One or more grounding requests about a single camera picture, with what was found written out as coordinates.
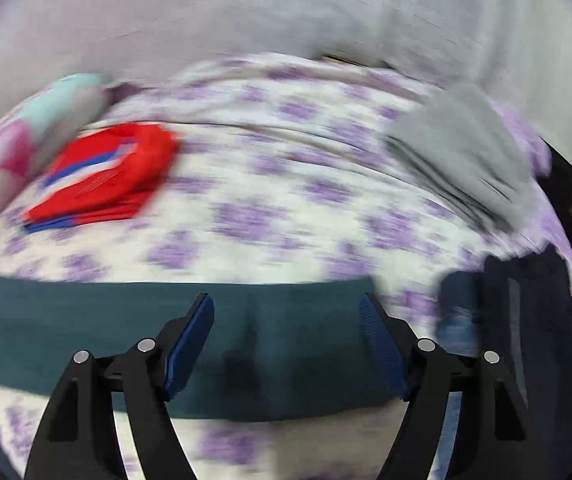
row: folded red clothing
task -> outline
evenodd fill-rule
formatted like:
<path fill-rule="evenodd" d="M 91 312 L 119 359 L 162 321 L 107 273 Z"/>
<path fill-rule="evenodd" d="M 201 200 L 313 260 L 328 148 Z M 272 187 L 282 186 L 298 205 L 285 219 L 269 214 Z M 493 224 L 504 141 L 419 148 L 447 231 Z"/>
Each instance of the folded red clothing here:
<path fill-rule="evenodd" d="M 71 142 L 48 168 L 29 232 L 131 218 L 164 181 L 178 143 L 156 124 L 120 124 Z"/>

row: blue gripper pad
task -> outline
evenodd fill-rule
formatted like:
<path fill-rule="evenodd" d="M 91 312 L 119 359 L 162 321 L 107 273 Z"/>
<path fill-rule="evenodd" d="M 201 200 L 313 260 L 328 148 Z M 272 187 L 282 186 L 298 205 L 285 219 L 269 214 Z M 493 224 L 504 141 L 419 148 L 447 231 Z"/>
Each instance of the blue gripper pad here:
<path fill-rule="evenodd" d="M 386 386 L 395 395 L 407 399 L 411 387 L 406 376 L 406 362 L 380 313 L 366 294 L 360 303 L 360 322 Z"/>
<path fill-rule="evenodd" d="M 214 321 L 215 304 L 210 296 L 206 296 L 166 361 L 164 389 L 170 399 L 186 387 Z"/>

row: teal garment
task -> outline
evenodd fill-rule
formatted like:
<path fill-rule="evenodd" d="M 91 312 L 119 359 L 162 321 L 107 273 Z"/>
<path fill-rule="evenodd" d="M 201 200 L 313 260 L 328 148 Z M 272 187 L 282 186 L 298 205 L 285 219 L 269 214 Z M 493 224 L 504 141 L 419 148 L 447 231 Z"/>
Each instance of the teal garment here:
<path fill-rule="evenodd" d="M 49 283 L 0 277 L 0 384 L 50 396 L 74 352 L 125 352 L 181 317 L 199 292 L 215 323 L 168 404 L 181 418 L 329 415 L 390 399 L 362 334 L 370 278 L 301 285 Z M 115 408 L 124 409 L 115 395 Z"/>

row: bed sheet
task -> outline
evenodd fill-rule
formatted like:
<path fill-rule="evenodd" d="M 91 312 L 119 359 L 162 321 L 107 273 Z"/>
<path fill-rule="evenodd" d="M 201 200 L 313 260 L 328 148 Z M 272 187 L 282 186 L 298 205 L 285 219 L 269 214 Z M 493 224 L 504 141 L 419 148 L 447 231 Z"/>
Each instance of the bed sheet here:
<path fill-rule="evenodd" d="M 449 269 L 553 242 L 572 250 L 539 187 L 519 233 L 484 234 L 387 153 L 387 125 L 431 91 L 392 71 L 286 56 L 201 65 L 113 107 L 90 128 L 163 123 L 183 143 L 168 181 L 129 221 L 22 231 L 34 182 L 0 218 L 0 274 L 96 282 L 295 283 L 371 274 L 389 313 L 434 336 Z M 0 444 L 23 473 L 47 398 L 0 386 Z M 173 420 L 198 478 L 375 478 L 405 403 L 275 423 Z M 128 477 L 143 479 L 115 416 Z M 437 460 L 433 470 L 441 466 Z"/>

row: silver screw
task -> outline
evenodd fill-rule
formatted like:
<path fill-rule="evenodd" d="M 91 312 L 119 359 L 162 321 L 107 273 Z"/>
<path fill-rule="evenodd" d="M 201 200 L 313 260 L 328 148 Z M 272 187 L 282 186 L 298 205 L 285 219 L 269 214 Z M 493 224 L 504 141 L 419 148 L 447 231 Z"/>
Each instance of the silver screw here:
<path fill-rule="evenodd" d="M 494 365 L 499 362 L 499 354 L 497 352 L 493 352 L 492 350 L 487 350 L 484 352 L 484 359 L 490 364 Z"/>
<path fill-rule="evenodd" d="M 73 355 L 73 361 L 77 364 L 85 363 L 88 360 L 90 354 L 86 350 L 80 350 L 75 355 Z"/>
<path fill-rule="evenodd" d="M 142 339 L 137 343 L 137 350 L 140 352 L 150 352 L 153 348 L 155 348 L 154 339 Z"/>
<path fill-rule="evenodd" d="M 435 350 L 435 343 L 432 339 L 420 339 L 417 342 L 417 347 L 424 352 L 432 352 Z"/>

